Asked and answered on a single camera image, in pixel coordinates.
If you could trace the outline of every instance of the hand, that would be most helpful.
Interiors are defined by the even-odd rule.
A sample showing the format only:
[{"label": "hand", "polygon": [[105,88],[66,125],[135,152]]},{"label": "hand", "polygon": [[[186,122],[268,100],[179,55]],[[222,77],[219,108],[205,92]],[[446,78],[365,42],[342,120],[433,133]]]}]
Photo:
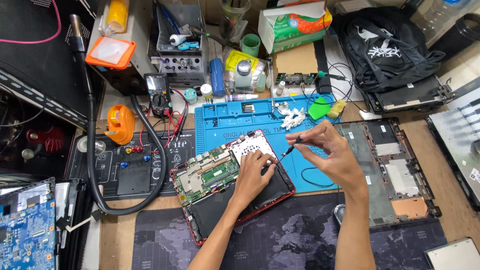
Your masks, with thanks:
[{"label": "hand", "polygon": [[[294,146],[306,160],[330,177],[345,192],[360,190],[368,194],[363,171],[353,156],[347,139],[342,137],[328,120],[323,120],[308,131],[287,134],[285,138],[291,145],[299,135],[303,141],[301,144],[295,144]],[[323,149],[328,157],[326,159],[321,158],[313,153],[307,145]]]},{"label": "hand", "polygon": [[[267,165],[268,160],[272,164],[262,176],[262,168]],[[249,152],[247,156],[242,156],[240,163],[240,173],[235,183],[235,191],[230,199],[230,203],[238,207],[239,214],[267,186],[275,173],[276,159],[270,154],[264,155],[257,150],[254,153]]]}]

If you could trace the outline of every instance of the orange container lid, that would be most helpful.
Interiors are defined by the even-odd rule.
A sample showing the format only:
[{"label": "orange container lid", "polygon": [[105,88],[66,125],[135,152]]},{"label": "orange container lid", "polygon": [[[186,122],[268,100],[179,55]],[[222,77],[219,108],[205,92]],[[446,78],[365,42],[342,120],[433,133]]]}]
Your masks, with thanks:
[{"label": "orange container lid", "polygon": [[92,57],[90,54],[92,51],[95,50],[95,48],[98,46],[100,41],[102,41],[104,37],[99,37],[96,41],[95,44],[93,45],[93,48],[90,50],[90,52],[87,54],[87,57],[85,57],[85,62],[91,64],[91,65],[96,65],[96,66],[104,66],[104,67],[109,67],[109,68],[116,68],[116,69],[126,69],[128,64],[130,63],[130,59],[132,59],[133,52],[135,51],[135,48],[137,48],[137,44],[133,41],[127,41],[127,40],[122,40],[118,38],[114,38],[118,41],[123,41],[128,43],[128,49],[127,51],[123,54],[121,57],[120,61],[115,65],[110,62],[105,62],[100,59]]}]

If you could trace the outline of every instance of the multimeter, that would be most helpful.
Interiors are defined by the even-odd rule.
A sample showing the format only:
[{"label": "multimeter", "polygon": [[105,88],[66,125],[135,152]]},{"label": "multimeter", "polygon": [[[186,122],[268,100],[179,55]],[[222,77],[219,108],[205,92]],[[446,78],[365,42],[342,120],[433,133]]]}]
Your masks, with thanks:
[{"label": "multimeter", "polygon": [[144,78],[150,95],[152,113],[162,118],[167,117],[167,111],[171,115],[173,109],[167,75],[164,73],[146,73]]}]

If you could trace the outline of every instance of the pink cable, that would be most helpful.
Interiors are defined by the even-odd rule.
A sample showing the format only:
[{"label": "pink cable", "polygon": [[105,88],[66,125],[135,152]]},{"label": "pink cable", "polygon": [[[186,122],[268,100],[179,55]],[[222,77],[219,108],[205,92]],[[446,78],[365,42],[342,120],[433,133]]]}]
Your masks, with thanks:
[{"label": "pink cable", "polygon": [[38,44],[38,43],[51,41],[52,39],[56,38],[60,34],[60,30],[61,30],[60,14],[57,8],[57,4],[55,3],[55,0],[52,0],[52,3],[53,3],[53,7],[55,8],[55,13],[57,14],[57,21],[59,23],[59,28],[53,36],[44,40],[39,40],[39,41],[16,41],[16,40],[0,39],[0,42],[8,42],[8,43],[16,43],[16,44]]}]

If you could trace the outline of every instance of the desk surface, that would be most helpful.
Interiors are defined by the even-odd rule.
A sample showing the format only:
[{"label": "desk surface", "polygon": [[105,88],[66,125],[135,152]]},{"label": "desk surface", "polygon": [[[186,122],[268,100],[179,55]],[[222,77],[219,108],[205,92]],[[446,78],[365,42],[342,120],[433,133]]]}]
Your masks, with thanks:
[{"label": "desk surface", "polygon": [[[268,97],[270,97],[268,91],[260,94],[260,98]],[[356,104],[366,109],[363,102],[356,102]],[[362,120],[358,112],[358,108],[348,102],[342,121]],[[389,114],[387,117],[398,117],[401,129],[405,130],[407,134],[435,195],[435,205],[439,206],[442,211],[443,216],[440,218],[440,223],[448,242],[469,236],[477,244],[477,247],[480,247],[480,217],[473,212],[450,166],[427,127],[425,117],[432,113],[435,113],[435,111],[428,113],[407,111]],[[156,120],[151,118],[150,122],[153,124]],[[98,121],[97,133],[103,133],[106,124],[105,120]],[[142,124],[137,118],[135,131],[140,131],[141,128]],[[184,128],[194,128],[192,114],[188,115]],[[109,201],[107,203],[113,208],[126,208],[138,204],[141,200]],[[180,201],[176,196],[170,196],[155,199],[145,210],[175,207],[180,207]],[[106,216],[103,218],[100,234],[100,269],[131,269],[136,215],[135,213],[128,216]]]}]

